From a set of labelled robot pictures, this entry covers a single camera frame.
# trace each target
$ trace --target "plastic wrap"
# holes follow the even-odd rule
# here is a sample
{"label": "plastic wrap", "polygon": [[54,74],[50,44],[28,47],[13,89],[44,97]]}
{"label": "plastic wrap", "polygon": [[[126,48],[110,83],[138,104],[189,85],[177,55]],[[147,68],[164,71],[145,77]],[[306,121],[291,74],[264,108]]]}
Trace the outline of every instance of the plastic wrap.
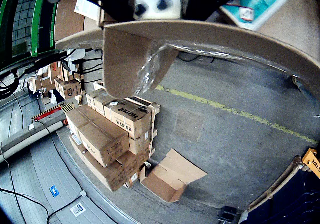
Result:
{"label": "plastic wrap", "polygon": [[157,74],[160,70],[165,73],[167,72],[168,67],[167,70],[163,70],[163,59],[167,56],[169,50],[173,49],[202,56],[217,57],[244,66],[256,66],[263,69],[267,68],[283,72],[301,80],[305,84],[305,88],[308,89],[316,99],[320,100],[319,84],[310,82],[306,77],[297,75],[293,70],[283,67],[281,64],[229,47],[177,40],[163,40],[154,43],[152,49],[149,51],[147,62],[137,74],[139,84],[135,88],[135,95],[148,91],[157,79]]}
{"label": "plastic wrap", "polygon": [[171,47],[164,42],[154,42],[149,51],[147,62],[139,70],[138,85],[135,87],[135,95],[139,95],[148,91],[153,85],[165,57],[170,52]]}

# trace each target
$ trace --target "open cardboard box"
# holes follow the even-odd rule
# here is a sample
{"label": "open cardboard box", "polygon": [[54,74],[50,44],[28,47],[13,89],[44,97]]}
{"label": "open cardboard box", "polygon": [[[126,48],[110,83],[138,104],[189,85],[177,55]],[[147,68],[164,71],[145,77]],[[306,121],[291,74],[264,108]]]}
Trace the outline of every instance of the open cardboard box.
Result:
{"label": "open cardboard box", "polygon": [[189,183],[205,175],[206,172],[171,149],[148,176],[145,167],[141,170],[140,182],[164,201],[173,203],[180,199]]}

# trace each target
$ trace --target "blue sticker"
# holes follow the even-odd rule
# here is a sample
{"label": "blue sticker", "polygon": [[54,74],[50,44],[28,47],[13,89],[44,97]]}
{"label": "blue sticker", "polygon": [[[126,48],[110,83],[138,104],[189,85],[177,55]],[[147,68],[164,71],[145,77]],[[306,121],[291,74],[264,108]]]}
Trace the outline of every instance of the blue sticker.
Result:
{"label": "blue sticker", "polygon": [[52,196],[53,196],[54,198],[59,195],[59,191],[58,191],[58,189],[56,188],[55,185],[53,185],[52,187],[50,187],[50,192],[52,193]]}

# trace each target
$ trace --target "cardboard box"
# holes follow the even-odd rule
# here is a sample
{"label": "cardboard box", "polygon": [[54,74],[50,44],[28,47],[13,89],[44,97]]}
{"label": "cardboard box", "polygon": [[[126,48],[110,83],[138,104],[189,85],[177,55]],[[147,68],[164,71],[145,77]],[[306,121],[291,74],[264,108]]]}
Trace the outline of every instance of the cardboard box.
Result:
{"label": "cardboard box", "polygon": [[55,84],[51,83],[49,76],[41,78],[40,81],[42,86],[41,91],[43,92],[44,97],[47,97],[49,91],[55,89]]}
{"label": "cardboard box", "polygon": [[145,147],[149,146],[151,142],[151,137],[151,128],[135,139],[129,134],[129,150],[134,154],[138,154],[139,152],[141,152],[141,150],[144,150]]}
{"label": "cardboard box", "polygon": [[81,83],[79,83],[77,80],[63,82],[61,79],[56,78],[54,81],[56,90],[65,100],[82,95]]}
{"label": "cardboard box", "polygon": [[99,112],[104,117],[106,116],[104,106],[114,100],[114,98],[109,96],[104,89],[98,89],[87,93],[86,98],[88,101],[88,106]]}
{"label": "cardboard box", "polygon": [[151,192],[168,203],[179,200],[187,184],[207,175],[171,149],[166,157],[146,177],[145,167],[140,172],[140,182]]}
{"label": "cardboard box", "polygon": [[[75,69],[76,69],[76,71],[80,71],[79,64],[75,65]],[[60,74],[58,76],[64,82],[70,82],[71,80],[74,80],[74,79],[76,79],[77,81],[81,82],[81,80],[84,78],[83,75],[80,75],[78,73],[74,73],[74,76],[73,76],[72,72],[69,72],[63,66],[61,66]]]}
{"label": "cardboard box", "polygon": [[83,145],[106,166],[129,150],[128,133],[87,105],[66,113],[70,128]]}
{"label": "cardboard box", "polygon": [[135,174],[133,174],[124,184],[124,186],[126,188],[131,188],[134,183],[139,179],[139,176],[140,176],[140,172],[136,172]]}
{"label": "cardboard box", "polygon": [[66,118],[69,123],[69,127],[73,133],[80,139],[82,142],[79,128],[83,127],[88,122],[95,122],[97,118],[96,113],[92,113],[91,109],[87,105],[80,106],[79,108],[73,109],[66,114]]}
{"label": "cardboard box", "polygon": [[141,167],[146,160],[150,157],[150,147],[149,144],[144,146],[144,148],[136,155],[138,160],[138,165]]}
{"label": "cardboard box", "polygon": [[54,62],[48,65],[48,77],[51,84],[55,84],[55,79],[61,74],[61,62]]}
{"label": "cardboard box", "polygon": [[59,1],[55,15],[55,41],[81,31],[89,31],[98,28],[97,22],[91,22],[90,18],[75,12],[76,1],[77,0]]}
{"label": "cardboard box", "polygon": [[117,161],[103,167],[90,152],[85,152],[83,156],[85,164],[111,191],[118,190],[126,182],[125,172]]}
{"label": "cardboard box", "polygon": [[130,151],[127,151],[116,160],[122,165],[127,180],[140,169],[138,156]]}
{"label": "cardboard box", "polygon": [[36,92],[36,91],[42,89],[41,76],[31,77],[29,81],[30,81],[30,85],[33,88],[33,92]]}
{"label": "cardboard box", "polygon": [[122,100],[117,105],[106,105],[104,108],[105,117],[129,132],[133,139],[146,135],[151,128],[152,110],[148,107]]}
{"label": "cardboard box", "polygon": [[69,139],[71,144],[75,150],[75,152],[79,155],[79,157],[84,160],[84,153],[87,151],[82,141],[77,137],[76,134],[69,135]]}

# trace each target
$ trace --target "stacked cardboard boxes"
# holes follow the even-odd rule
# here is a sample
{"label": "stacked cardboard boxes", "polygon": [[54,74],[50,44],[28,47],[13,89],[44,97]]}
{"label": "stacked cardboard boxes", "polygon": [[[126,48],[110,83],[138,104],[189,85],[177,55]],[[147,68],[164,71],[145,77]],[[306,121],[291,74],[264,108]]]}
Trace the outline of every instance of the stacked cardboard boxes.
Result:
{"label": "stacked cardboard boxes", "polygon": [[51,84],[50,77],[48,73],[42,75],[34,76],[29,79],[29,87],[34,93],[36,91],[41,91],[45,97],[47,97],[48,92],[55,88],[55,84]]}
{"label": "stacked cardboard boxes", "polygon": [[87,95],[88,105],[128,132],[130,151],[138,154],[149,146],[152,138],[152,110],[127,100],[115,100],[104,89]]}
{"label": "stacked cardboard boxes", "polygon": [[[141,166],[150,156],[150,111],[137,105],[132,106],[128,101],[115,100],[102,89],[87,94],[87,101],[88,105],[66,113],[73,132],[71,143],[86,165],[110,190],[116,191],[122,185],[130,188],[138,180]],[[111,114],[123,107],[134,113],[128,115],[132,117],[128,121],[123,120],[127,113],[121,114],[121,120],[128,122],[131,133],[117,123],[115,117],[113,121],[106,118],[110,110],[107,109],[107,114],[105,107],[109,105],[115,107],[110,108]],[[145,145],[139,144],[139,138],[134,139],[142,135],[147,139]]]}
{"label": "stacked cardboard boxes", "polygon": [[[80,66],[77,64],[75,69],[79,71]],[[50,65],[49,77],[56,90],[65,100],[82,95],[81,80],[83,79],[83,75],[79,75],[78,73],[72,74],[63,67],[61,62]]]}
{"label": "stacked cardboard boxes", "polygon": [[82,95],[81,83],[77,80],[71,80],[70,82],[64,82],[59,78],[54,80],[55,89],[65,99],[74,98],[78,95]]}

